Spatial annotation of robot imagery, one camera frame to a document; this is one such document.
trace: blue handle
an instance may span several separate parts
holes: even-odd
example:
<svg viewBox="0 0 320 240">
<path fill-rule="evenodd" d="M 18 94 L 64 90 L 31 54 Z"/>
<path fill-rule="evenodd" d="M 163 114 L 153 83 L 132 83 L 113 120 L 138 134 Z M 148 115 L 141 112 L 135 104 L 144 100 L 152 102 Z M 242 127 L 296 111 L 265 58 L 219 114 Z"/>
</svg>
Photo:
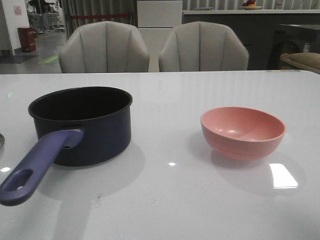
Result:
<svg viewBox="0 0 320 240">
<path fill-rule="evenodd" d="M 83 135 L 80 129 L 71 129 L 53 131 L 40 138 L 0 185 L 0 204 L 16 206 L 28 200 L 61 149 L 75 147 Z"/>
</svg>

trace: pot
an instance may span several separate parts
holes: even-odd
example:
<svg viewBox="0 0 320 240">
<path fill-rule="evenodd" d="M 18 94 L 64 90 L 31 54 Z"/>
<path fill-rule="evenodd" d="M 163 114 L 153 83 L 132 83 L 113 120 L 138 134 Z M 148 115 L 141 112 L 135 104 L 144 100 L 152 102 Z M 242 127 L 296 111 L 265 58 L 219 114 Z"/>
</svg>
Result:
<svg viewBox="0 0 320 240">
<path fill-rule="evenodd" d="M 0 203 L 16 206 L 35 192 L 50 165 L 98 164 L 123 152 L 131 140 L 132 96 L 103 86 L 60 90 L 28 108 L 38 142 L 0 185 Z"/>
</svg>

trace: bowl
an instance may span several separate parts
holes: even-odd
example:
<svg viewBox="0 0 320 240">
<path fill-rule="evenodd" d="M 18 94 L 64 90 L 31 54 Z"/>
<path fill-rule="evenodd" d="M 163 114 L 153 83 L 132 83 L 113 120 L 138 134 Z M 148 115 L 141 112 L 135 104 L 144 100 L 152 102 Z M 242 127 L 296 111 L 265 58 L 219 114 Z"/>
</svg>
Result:
<svg viewBox="0 0 320 240">
<path fill-rule="evenodd" d="M 205 140 L 219 154 L 252 161 L 271 154 L 280 144 L 286 126 L 277 117 L 252 108 L 218 107 L 201 116 Z"/>
</svg>

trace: green floor marking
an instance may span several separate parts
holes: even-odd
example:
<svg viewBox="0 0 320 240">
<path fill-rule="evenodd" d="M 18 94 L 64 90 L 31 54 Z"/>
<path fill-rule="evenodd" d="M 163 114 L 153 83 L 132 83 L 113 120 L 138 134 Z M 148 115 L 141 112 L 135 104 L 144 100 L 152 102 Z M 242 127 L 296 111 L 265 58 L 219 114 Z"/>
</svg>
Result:
<svg viewBox="0 0 320 240">
<path fill-rule="evenodd" d="M 39 62 L 39 64 L 53 64 L 55 61 L 57 61 L 59 56 L 50 56 L 46 58 L 45 60 L 42 60 Z"/>
</svg>

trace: pillow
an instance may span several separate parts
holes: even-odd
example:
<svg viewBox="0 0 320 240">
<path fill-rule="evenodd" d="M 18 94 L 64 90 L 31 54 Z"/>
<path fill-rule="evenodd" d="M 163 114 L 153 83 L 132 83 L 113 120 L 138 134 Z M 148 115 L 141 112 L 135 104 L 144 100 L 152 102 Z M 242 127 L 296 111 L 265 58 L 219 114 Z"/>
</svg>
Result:
<svg viewBox="0 0 320 240">
<path fill-rule="evenodd" d="M 294 68 L 320 74 L 320 54 L 315 52 L 284 53 L 280 59 Z"/>
</svg>

